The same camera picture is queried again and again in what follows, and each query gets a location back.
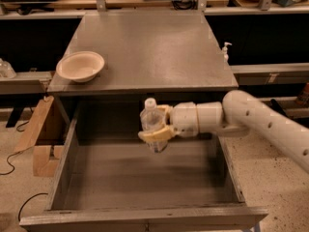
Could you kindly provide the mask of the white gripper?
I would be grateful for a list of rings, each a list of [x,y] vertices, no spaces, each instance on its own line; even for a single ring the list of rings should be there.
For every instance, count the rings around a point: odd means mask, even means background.
[[[146,143],[168,141],[176,135],[180,137],[193,137],[199,132],[197,107],[194,102],[182,102],[174,106],[162,104],[157,108],[158,120],[161,124],[170,124],[160,130],[139,131],[138,136]]]

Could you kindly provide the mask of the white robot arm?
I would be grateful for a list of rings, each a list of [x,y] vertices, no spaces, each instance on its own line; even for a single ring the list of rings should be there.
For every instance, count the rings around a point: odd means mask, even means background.
[[[309,172],[309,129],[240,90],[227,93],[222,101],[175,106],[158,105],[148,98],[140,121],[138,136],[155,153],[162,152],[175,136],[194,137],[206,132],[241,136],[253,130]]]

